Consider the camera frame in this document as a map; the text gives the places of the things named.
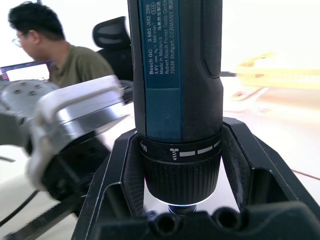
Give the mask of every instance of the black chair headrest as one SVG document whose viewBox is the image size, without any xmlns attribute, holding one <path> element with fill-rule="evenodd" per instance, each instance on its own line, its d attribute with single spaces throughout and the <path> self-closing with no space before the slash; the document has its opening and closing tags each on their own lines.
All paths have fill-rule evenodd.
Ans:
<svg viewBox="0 0 320 240">
<path fill-rule="evenodd" d="M 95 44 L 103 49 L 118 50 L 131 45 L 125 16 L 99 23 L 93 28 L 92 34 Z"/>
</svg>

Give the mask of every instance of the cordless screwdriver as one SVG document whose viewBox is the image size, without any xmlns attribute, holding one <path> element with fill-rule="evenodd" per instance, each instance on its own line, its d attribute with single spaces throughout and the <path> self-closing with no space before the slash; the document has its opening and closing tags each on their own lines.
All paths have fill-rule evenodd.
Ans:
<svg viewBox="0 0 320 240">
<path fill-rule="evenodd" d="M 128 0 L 145 181 L 176 214 L 195 211 L 217 184 L 222 5 L 222 0 Z"/>
</svg>

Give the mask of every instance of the man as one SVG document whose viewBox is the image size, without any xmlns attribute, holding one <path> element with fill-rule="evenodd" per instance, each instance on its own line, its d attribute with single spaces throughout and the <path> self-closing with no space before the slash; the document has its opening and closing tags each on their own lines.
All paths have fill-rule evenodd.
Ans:
<svg viewBox="0 0 320 240">
<path fill-rule="evenodd" d="M 16 30 L 18 46 L 35 61 L 52 63 L 49 79 L 60 88 L 114 74 L 98 53 L 66 41 L 57 14 L 49 7 L 22 3 L 10 10 L 8 21 Z"/>
</svg>

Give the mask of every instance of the black hair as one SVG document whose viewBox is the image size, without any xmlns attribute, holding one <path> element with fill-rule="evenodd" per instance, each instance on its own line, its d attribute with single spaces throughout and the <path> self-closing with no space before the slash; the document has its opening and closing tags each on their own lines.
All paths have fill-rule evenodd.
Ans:
<svg viewBox="0 0 320 240">
<path fill-rule="evenodd" d="M 13 29 L 24 34 L 34 30 L 53 41 L 65 39 L 57 14 L 39 3 L 27 1 L 10 9 L 8 21 Z"/>
</svg>

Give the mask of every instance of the laptop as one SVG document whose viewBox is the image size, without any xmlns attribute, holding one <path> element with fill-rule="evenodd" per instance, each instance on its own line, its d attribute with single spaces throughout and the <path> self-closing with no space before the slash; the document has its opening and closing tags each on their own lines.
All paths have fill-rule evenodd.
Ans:
<svg viewBox="0 0 320 240">
<path fill-rule="evenodd" d="M 49 62 L 27 62 L 0 67 L 3 81 L 49 80 Z"/>
</svg>

